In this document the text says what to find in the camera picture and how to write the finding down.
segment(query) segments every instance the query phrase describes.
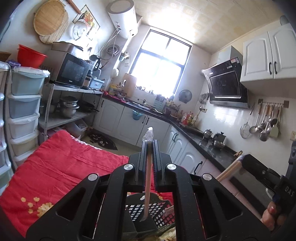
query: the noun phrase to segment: metal screw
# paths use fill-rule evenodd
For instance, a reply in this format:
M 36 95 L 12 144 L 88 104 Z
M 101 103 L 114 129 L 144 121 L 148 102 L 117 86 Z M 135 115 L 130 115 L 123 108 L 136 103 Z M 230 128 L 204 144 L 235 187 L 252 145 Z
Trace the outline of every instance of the metal screw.
M 90 181 L 95 181 L 95 180 L 97 180 L 97 178 L 98 178 L 98 175 L 97 174 L 90 174 L 89 177 L 88 177 L 88 179 Z
M 202 178 L 205 179 L 206 181 L 210 181 L 212 180 L 212 175 L 205 173 L 204 175 L 202 175 Z
M 125 170 L 132 170 L 133 169 L 133 164 L 125 164 L 123 167 Z
M 177 168 L 177 166 L 175 164 L 173 164 L 173 163 L 170 163 L 170 164 L 167 165 L 167 168 L 169 170 L 175 170 Z

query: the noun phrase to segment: countertop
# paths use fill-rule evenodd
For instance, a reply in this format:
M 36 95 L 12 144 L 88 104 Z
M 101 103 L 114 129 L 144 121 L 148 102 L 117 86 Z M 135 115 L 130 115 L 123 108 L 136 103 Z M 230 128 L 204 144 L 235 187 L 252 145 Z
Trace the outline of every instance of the countertop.
M 208 142 L 202 139 L 202 131 L 193 131 L 184 128 L 178 122 L 172 121 L 155 111 L 141 108 L 133 102 L 124 103 L 121 100 L 115 99 L 108 95 L 104 95 L 103 98 L 170 123 L 179 132 L 181 132 L 182 135 L 185 136 L 189 140 L 189 142 L 221 172 L 223 172 L 235 160 L 235 157 L 233 156 L 233 154 L 236 153 L 235 151 L 228 147 L 225 147 L 221 150 L 214 148 L 211 141 Z M 264 212 L 271 199 L 267 196 L 265 192 L 266 188 L 263 184 L 257 181 L 255 177 L 248 172 L 245 172 L 243 174 L 237 173 L 234 177 L 230 179 L 230 181 L 260 214 Z

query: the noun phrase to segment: hand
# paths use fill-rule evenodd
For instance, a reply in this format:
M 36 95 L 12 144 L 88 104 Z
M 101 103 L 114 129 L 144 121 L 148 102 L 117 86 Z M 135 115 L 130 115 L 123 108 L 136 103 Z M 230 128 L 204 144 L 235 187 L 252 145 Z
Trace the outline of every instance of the hand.
M 280 212 L 281 212 L 281 207 L 277 206 L 274 202 L 270 202 L 260 220 L 262 223 L 264 223 L 266 227 L 268 227 L 270 231 L 272 231 L 274 230 L 275 222 L 281 226 L 284 224 L 287 218 L 285 214 L 280 214 L 277 220 L 275 221 L 274 217 L 276 216 L 276 214 Z

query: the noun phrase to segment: white water heater tank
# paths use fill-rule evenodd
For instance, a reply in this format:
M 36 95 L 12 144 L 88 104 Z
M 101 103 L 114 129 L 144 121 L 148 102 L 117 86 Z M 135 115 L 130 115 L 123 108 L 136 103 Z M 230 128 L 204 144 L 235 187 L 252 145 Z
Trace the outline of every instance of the white water heater tank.
M 119 35 L 125 39 L 138 33 L 135 4 L 132 0 L 115 0 L 108 4 L 107 11 L 115 26 L 119 27 Z

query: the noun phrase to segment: patterned ceiling tile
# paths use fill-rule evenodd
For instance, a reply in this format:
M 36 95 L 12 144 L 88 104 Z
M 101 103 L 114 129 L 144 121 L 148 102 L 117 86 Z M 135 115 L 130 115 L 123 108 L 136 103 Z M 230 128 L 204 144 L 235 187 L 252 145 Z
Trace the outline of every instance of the patterned ceiling tile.
M 134 0 L 143 23 L 210 53 L 282 15 L 271 0 Z

